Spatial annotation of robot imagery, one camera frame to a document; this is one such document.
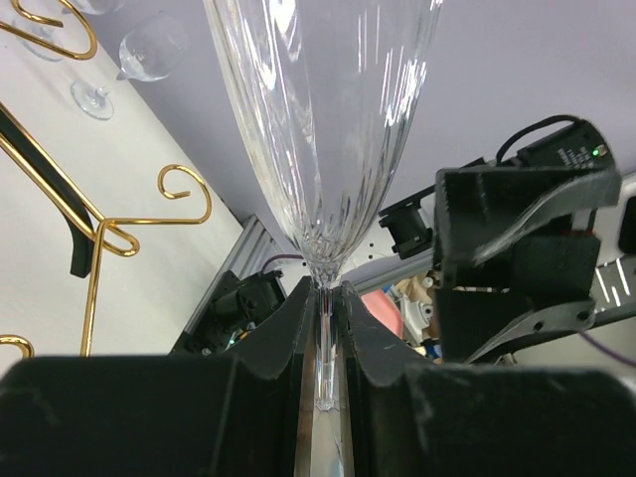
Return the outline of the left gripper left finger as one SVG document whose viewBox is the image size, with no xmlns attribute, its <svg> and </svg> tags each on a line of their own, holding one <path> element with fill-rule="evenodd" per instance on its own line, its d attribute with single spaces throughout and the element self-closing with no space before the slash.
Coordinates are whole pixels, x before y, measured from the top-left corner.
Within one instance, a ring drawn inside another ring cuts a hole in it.
<svg viewBox="0 0 636 477">
<path fill-rule="evenodd" d="M 5 476 L 305 476 L 311 457 L 309 278 L 214 357 L 45 357 L 1 381 Z"/>
</svg>

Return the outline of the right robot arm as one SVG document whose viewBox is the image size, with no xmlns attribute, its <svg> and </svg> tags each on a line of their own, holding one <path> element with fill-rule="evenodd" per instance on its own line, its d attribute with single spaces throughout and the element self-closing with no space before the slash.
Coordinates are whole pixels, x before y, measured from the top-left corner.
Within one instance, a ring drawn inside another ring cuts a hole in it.
<svg viewBox="0 0 636 477">
<path fill-rule="evenodd" d="M 443 169 L 435 183 L 383 209 L 400 258 L 432 254 L 432 314 L 448 363 L 502 355 L 601 324 L 592 281 L 598 211 L 623 178 L 602 134 L 567 114 L 513 134 L 492 161 Z"/>
</svg>

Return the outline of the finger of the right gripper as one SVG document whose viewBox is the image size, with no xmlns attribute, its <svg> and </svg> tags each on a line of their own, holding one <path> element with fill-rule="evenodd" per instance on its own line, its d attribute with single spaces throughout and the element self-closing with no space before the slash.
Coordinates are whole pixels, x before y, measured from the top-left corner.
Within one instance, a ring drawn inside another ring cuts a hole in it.
<svg viewBox="0 0 636 477">
<path fill-rule="evenodd" d="M 441 169 L 435 181 L 435 260 L 442 276 L 475 269 L 550 221 L 615 206 L 614 168 Z"/>
<path fill-rule="evenodd" d="M 594 324 L 594 301 L 535 302 L 516 292 L 439 289 L 434 297 L 442 358 L 447 363 L 492 362 Z"/>
</svg>

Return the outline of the ribbed champagne flute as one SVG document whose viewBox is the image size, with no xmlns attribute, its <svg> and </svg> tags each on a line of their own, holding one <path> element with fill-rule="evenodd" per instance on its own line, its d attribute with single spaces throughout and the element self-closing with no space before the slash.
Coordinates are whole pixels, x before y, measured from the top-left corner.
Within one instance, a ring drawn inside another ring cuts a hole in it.
<svg viewBox="0 0 636 477">
<path fill-rule="evenodd" d="M 250 164 L 318 292 L 317 405 L 336 402 L 332 297 L 386 197 L 438 1 L 209 1 Z"/>
</svg>

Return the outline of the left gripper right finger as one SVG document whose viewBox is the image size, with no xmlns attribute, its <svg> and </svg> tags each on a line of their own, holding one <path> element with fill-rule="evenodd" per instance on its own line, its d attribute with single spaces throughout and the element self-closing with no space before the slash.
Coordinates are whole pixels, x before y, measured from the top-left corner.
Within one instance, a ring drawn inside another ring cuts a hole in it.
<svg viewBox="0 0 636 477">
<path fill-rule="evenodd" d="M 337 292 L 348 476 L 631 476 L 635 392 L 595 369 L 436 365 Z"/>
</svg>

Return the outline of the clear wine glass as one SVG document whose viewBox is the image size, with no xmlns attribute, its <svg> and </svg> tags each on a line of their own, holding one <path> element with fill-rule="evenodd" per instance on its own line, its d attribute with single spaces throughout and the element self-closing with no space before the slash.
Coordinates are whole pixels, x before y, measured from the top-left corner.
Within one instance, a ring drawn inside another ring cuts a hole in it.
<svg viewBox="0 0 636 477">
<path fill-rule="evenodd" d="M 116 81 L 155 82 L 167 78 L 180 64 L 191 46 L 185 26 L 161 11 L 133 27 L 119 44 Z M 112 118 L 114 106 L 110 87 L 96 87 L 76 80 L 70 88 L 76 105 L 93 119 Z"/>
<path fill-rule="evenodd" d="M 71 4 L 73 4 L 80 12 L 82 12 L 86 16 L 103 16 L 115 13 L 116 11 L 120 10 L 126 3 L 126 0 L 71 1 Z M 51 6 L 47 6 L 46 10 L 48 13 L 52 13 L 54 16 L 59 14 L 61 16 L 61 21 L 65 24 L 65 27 L 62 29 L 42 24 L 36 24 L 20 16 L 16 16 L 13 19 L 12 25 L 14 27 L 23 28 L 27 33 L 30 33 L 43 41 L 49 42 L 57 47 L 62 47 L 64 45 L 65 38 L 68 37 L 74 30 L 73 22 L 75 18 L 68 8 L 58 4 L 56 1 L 54 1 Z M 57 63 L 63 59 L 61 55 L 27 40 L 20 39 L 19 42 L 30 53 L 44 61 Z"/>
</svg>

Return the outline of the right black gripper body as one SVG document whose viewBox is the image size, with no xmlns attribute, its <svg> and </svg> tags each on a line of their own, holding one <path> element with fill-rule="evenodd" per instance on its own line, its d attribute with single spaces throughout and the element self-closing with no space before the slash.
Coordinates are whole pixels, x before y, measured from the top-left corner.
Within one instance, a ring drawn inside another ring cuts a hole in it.
<svg viewBox="0 0 636 477">
<path fill-rule="evenodd" d="M 437 286 L 464 290 L 492 288 L 531 298 L 585 298 L 600 250 L 595 219 L 595 210 L 553 219 L 473 268 L 444 268 L 437 245 L 432 279 Z"/>
</svg>

